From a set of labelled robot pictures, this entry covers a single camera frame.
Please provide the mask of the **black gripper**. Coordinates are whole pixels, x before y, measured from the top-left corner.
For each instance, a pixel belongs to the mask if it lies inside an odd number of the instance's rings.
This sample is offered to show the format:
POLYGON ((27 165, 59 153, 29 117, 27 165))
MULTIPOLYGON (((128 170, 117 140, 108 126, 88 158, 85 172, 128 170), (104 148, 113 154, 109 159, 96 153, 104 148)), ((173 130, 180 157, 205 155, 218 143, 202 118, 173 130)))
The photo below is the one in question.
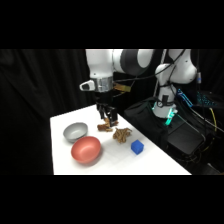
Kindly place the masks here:
MULTIPOLYGON (((111 106, 113 103, 113 91, 110 90, 108 92, 96 92, 95 100, 101 119, 105 119, 107 117, 105 108, 111 106)), ((115 107, 109 108, 108 118, 110 121, 110 126, 113 127, 117 121, 117 109, 115 107)))

